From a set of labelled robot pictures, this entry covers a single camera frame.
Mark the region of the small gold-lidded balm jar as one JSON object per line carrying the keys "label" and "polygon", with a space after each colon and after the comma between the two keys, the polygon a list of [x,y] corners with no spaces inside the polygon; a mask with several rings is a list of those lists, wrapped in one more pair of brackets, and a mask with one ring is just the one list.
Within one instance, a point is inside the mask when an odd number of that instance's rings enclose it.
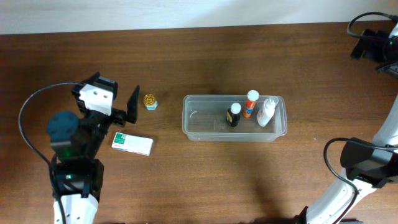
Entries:
{"label": "small gold-lidded balm jar", "polygon": [[154,95],[147,94],[144,96],[144,104],[148,110],[155,110],[158,103]]}

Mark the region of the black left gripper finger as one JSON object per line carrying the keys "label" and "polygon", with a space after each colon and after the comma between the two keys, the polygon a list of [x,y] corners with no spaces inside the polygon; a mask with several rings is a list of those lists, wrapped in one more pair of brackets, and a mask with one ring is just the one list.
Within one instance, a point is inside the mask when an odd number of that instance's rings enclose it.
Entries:
{"label": "black left gripper finger", "polygon": [[137,108],[139,102],[140,86],[134,89],[129,101],[127,102],[126,121],[135,124],[137,121]]}
{"label": "black left gripper finger", "polygon": [[99,77],[100,77],[100,72],[96,72],[94,75],[87,78],[86,80],[83,80],[81,83],[92,85],[99,79]]}

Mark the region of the orange tablet tube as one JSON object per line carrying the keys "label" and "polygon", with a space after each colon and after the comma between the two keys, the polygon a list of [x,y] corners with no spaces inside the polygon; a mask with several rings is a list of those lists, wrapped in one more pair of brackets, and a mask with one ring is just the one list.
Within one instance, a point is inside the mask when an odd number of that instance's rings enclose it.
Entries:
{"label": "orange tablet tube", "polygon": [[250,90],[247,93],[247,100],[245,104],[245,109],[243,111],[243,116],[245,118],[250,118],[253,112],[253,109],[256,105],[257,100],[259,99],[259,92],[256,90]]}

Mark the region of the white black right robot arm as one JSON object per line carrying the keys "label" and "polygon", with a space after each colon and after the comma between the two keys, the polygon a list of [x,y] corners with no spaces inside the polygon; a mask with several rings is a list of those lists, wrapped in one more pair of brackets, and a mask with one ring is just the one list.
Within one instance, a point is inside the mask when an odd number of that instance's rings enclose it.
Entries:
{"label": "white black right robot arm", "polygon": [[[357,36],[358,43],[351,55],[377,61],[377,70],[391,73],[397,67],[397,29],[390,34],[370,30]],[[334,142],[344,142],[340,156],[342,170],[330,172],[336,177],[323,196],[295,216],[294,223],[341,223],[347,213],[365,196],[386,184],[397,183],[397,104],[372,142],[358,138],[329,140],[323,152]]]}

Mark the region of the dark brown medicine bottle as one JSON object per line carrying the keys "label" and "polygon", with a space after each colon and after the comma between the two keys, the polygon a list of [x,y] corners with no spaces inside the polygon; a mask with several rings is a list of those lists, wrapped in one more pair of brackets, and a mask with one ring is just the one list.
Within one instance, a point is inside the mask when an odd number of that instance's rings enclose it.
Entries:
{"label": "dark brown medicine bottle", "polygon": [[240,120],[241,105],[239,103],[233,103],[226,113],[226,121],[231,127],[236,127]]}

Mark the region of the white green medicine box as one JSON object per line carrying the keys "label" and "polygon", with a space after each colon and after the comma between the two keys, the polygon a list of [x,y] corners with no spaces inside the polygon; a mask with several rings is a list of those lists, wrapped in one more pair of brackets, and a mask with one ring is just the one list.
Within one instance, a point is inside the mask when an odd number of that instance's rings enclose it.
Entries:
{"label": "white green medicine box", "polygon": [[154,140],[117,132],[111,147],[120,151],[150,156]]}

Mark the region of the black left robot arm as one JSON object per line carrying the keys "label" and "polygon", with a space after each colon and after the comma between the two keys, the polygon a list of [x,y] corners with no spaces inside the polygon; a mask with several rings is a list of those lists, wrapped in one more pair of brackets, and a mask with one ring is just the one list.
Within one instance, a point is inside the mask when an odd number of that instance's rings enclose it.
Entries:
{"label": "black left robot arm", "polygon": [[82,117],[62,111],[49,120],[47,134],[55,153],[50,162],[57,198],[55,223],[93,223],[104,174],[96,154],[111,125],[136,123],[139,92],[136,86],[126,110],[116,109],[118,83],[95,73],[71,90]]}

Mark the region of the white spray bottle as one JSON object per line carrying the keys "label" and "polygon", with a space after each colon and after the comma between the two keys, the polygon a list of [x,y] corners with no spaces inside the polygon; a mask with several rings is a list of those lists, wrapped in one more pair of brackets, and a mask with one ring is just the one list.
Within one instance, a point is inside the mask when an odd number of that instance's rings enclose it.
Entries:
{"label": "white spray bottle", "polygon": [[275,113],[275,108],[279,103],[279,99],[276,96],[270,96],[264,101],[257,114],[257,122],[259,126],[264,127],[271,120]]}

